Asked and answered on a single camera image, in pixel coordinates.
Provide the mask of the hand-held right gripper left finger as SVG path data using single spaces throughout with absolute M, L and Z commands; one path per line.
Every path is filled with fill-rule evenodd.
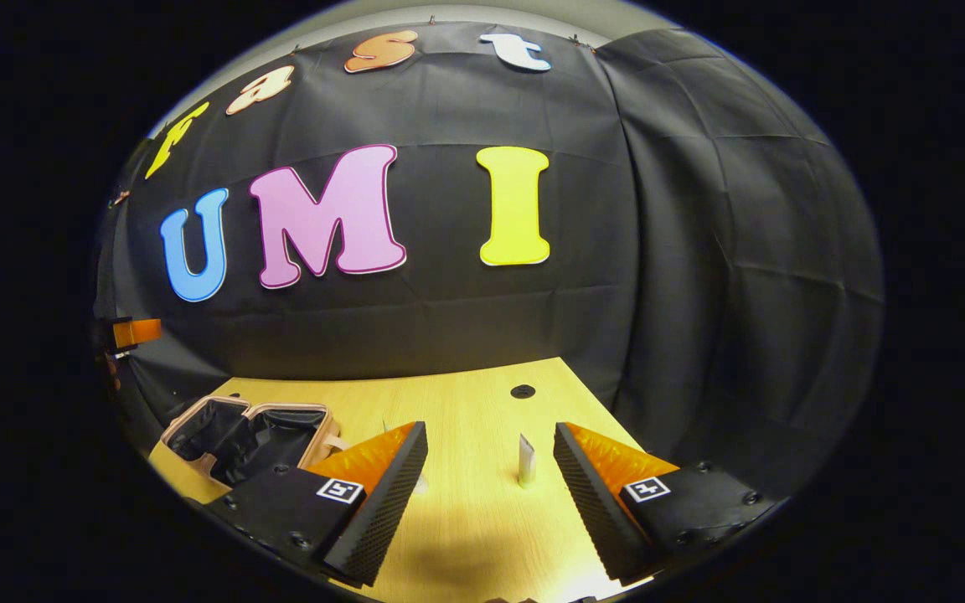
M 373 586 L 426 454 L 425 421 L 410 421 L 310 468 L 265 470 L 204 515 L 296 571 Z

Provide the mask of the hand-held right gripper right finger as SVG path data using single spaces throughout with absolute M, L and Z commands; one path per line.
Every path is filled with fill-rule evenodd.
M 781 504 L 709 461 L 678 468 L 561 421 L 553 456 L 609 579 L 701 564 Z

